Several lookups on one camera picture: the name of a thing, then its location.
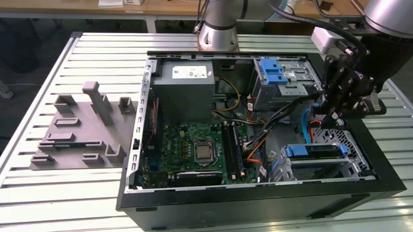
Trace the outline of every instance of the robotic arm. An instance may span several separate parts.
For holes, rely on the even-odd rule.
[[[232,7],[240,2],[243,7]],[[413,0],[370,0],[364,15],[330,17],[328,23],[288,14],[279,4],[276,0],[255,0],[253,9],[248,9],[247,0],[208,0],[199,49],[237,50],[237,16],[253,11],[260,13],[255,19],[267,19],[271,9],[286,19],[315,25],[311,39],[322,52],[331,46],[343,52],[338,58],[324,59],[320,77],[324,94],[312,107],[314,114],[326,115],[320,126],[334,127],[338,118],[384,114],[376,93],[413,56]]]
[[[324,94],[312,109],[315,114],[326,115],[323,128],[331,128],[336,118],[386,113],[376,93],[413,56],[411,9],[410,0],[370,0],[364,16],[330,19],[331,24],[360,38],[366,54],[336,34],[319,28],[314,30],[311,39],[318,48],[331,44],[344,53],[324,59]]]

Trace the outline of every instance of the open computer tower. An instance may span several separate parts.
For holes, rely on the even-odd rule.
[[[148,53],[116,206],[143,230],[334,217],[405,190],[360,119],[320,129],[322,66]]]

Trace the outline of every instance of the floor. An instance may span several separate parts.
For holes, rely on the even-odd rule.
[[[32,20],[37,35],[41,39],[41,45],[34,49],[38,59],[38,68],[29,73],[13,72],[0,62],[0,79],[12,89],[14,96],[9,100],[0,98],[0,138],[10,137],[18,126],[25,111],[36,96],[37,90],[49,73],[49,70],[58,57],[61,49],[66,43],[72,31],[82,32],[147,32],[145,23],[141,20],[62,20],[61,27],[57,28],[53,20]],[[193,22],[156,21],[159,33],[189,33]],[[239,34],[263,34],[262,23],[243,22],[236,27]],[[413,100],[413,92],[409,91],[413,86],[413,59],[405,65],[403,69],[392,78],[395,84],[402,89],[407,98]],[[8,140],[0,139],[0,153],[6,146]]]

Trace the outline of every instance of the aluminum extrusion table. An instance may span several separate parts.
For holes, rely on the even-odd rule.
[[[240,51],[318,52],[308,37],[239,35]],[[0,230],[140,231],[114,211],[120,168],[30,171],[29,160],[56,112],[57,94],[81,94],[84,81],[98,81],[109,100],[137,99],[145,52],[196,50],[189,34],[82,33],[70,38],[0,157]],[[407,190],[368,202],[335,218],[244,224],[181,231],[294,232],[413,230],[413,108],[392,82],[379,98],[387,113],[364,119]]]

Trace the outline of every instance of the cpu socket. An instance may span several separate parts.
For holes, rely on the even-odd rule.
[[[211,139],[193,140],[193,162],[205,167],[213,162],[215,149],[213,141]]]

